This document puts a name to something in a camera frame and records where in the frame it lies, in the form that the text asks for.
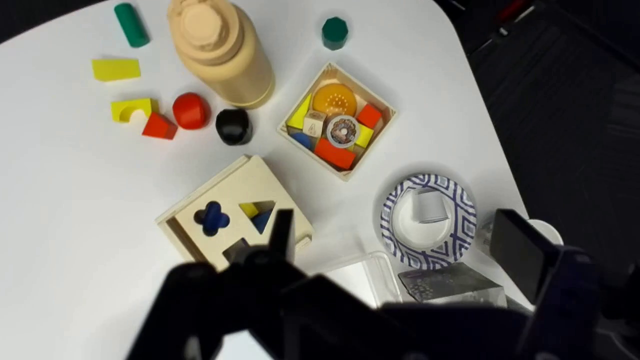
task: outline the green cylinder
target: green cylinder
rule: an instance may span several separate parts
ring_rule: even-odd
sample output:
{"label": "green cylinder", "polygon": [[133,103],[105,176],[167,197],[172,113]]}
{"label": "green cylinder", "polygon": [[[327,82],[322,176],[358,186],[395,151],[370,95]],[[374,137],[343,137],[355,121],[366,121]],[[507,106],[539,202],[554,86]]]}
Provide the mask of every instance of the green cylinder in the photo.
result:
{"label": "green cylinder", "polygon": [[327,49],[337,49],[346,44],[348,25],[341,18],[329,18],[322,25],[322,42]]}
{"label": "green cylinder", "polygon": [[132,48],[142,48],[149,42],[146,30],[143,30],[143,24],[135,12],[135,7],[128,2],[122,2],[114,7],[116,12],[116,18],[119,21],[119,28],[126,35],[126,42],[132,45]]}

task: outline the orange block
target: orange block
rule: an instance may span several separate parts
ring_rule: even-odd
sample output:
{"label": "orange block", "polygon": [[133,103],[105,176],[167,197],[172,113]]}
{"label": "orange block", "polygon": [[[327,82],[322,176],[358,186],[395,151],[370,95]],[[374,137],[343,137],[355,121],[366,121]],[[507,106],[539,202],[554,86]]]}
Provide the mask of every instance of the orange block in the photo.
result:
{"label": "orange block", "polygon": [[376,106],[366,103],[358,113],[358,121],[377,132],[384,125],[384,113]]}
{"label": "orange block", "polygon": [[177,125],[157,111],[151,111],[151,116],[147,116],[147,121],[142,130],[143,136],[164,137],[164,139],[172,139],[176,132],[177,132]]}
{"label": "orange block", "polygon": [[320,137],[315,143],[315,156],[333,166],[335,169],[352,169],[355,164],[355,151],[348,148],[333,148],[331,142]]}

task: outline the wooden shape sorter box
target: wooden shape sorter box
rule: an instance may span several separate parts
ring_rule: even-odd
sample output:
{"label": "wooden shape sorter box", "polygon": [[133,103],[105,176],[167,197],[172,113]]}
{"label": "wooden shape sorter box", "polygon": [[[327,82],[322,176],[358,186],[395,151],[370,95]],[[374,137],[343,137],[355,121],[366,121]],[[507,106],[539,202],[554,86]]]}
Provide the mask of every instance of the wooden shape sorter box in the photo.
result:
{"label": "wooden shape sorter box", "polygon": [[[228,225],[221,225],[216,233],[204,233],[195,213],[202,213],[202,209],[214,202],[219,203],[216,207],[228,215]],[[263,202],[271,202],[274,207],[263,231],[260,233],[241,207],[243,203]],[[275,218],[274,213],[284,207],[294,209],[290,257],[294,256],[297,259],[304,246],[312,237],[312,223],[260,156],[241,156],[221,173],[202,184],[164,215],[159,215],[157,223],[167,237],[172,237],[177,248],[186,251],[186,256],[193,259],[205,259],[217,270],[223,270],[229,264],[225,250],[232,246],[268,244],[271,222]]]}

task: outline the red block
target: red block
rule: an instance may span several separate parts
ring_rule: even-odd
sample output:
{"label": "red block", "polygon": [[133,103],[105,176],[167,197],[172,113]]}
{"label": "red block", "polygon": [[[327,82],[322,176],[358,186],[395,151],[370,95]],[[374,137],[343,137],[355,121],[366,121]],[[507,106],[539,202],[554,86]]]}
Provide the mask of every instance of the red block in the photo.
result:
{"label": "red block", "polygon": [[315,156],[333,166],[335,169],[352,169],[355,164],[355,151],[348,148],[333,148],[331,142],[320,137],[315,143]]}
{"label": "red block", "polygon": [[151,111],[151,116],[147,116],[147,121],[142,130],[143,136],[164,137],[164,139],[172,139],[176,132],[177,132],[177,125],[157,111]]}
{"label": "red block", "polygon": [[173,101],[173,117],[183,130],[204,128],[209,116],[205,99],[193,92],[186,92]]}
{"label": "red block", "polygon": [[377,132],[384,125],[384,113],[376,106],[366,103],[358,113],[358,121]]}

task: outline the yellow block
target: yellow block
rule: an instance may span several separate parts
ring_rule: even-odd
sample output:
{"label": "yellow block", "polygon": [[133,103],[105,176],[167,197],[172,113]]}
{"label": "yellow block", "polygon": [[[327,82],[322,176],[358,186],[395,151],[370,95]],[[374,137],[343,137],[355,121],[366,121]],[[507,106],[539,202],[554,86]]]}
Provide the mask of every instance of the yellow block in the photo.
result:
{"label": "yellow block", "polygon": [[252,202],[240,203],[240,207],[245,213],[245,218],[255,218],[260,213],[258,205]]}
{"label": "yellow block", "polygon": [[151,98],[132,98],[132,99],[111,101],[111,117],[116,121],[126,124],[135,110],[142,110],[146,116],[149,116],[153,110]]}
{"label": "yellow block", "polygon": [[100,82],[116,82],[140,78],[140,63],[135,57],[95,57],[91,60],[94,78]]}
{"label": "yellow block", "polygon": [[285,125],[290,128],[304,128],[304,117],[307,111],[307,106],[312,101],[312,95],[305,95],[300,106],[295,108],[295,111],[292,113],[292,117],[288,117]]}
{"label": "yellow block", "polygon": [[368,148],[368,143],[372,142],[374,137],[374,130],[366,128],[366,125],[360,125],[360,134],[355,137],[355,145],[360,148]]}

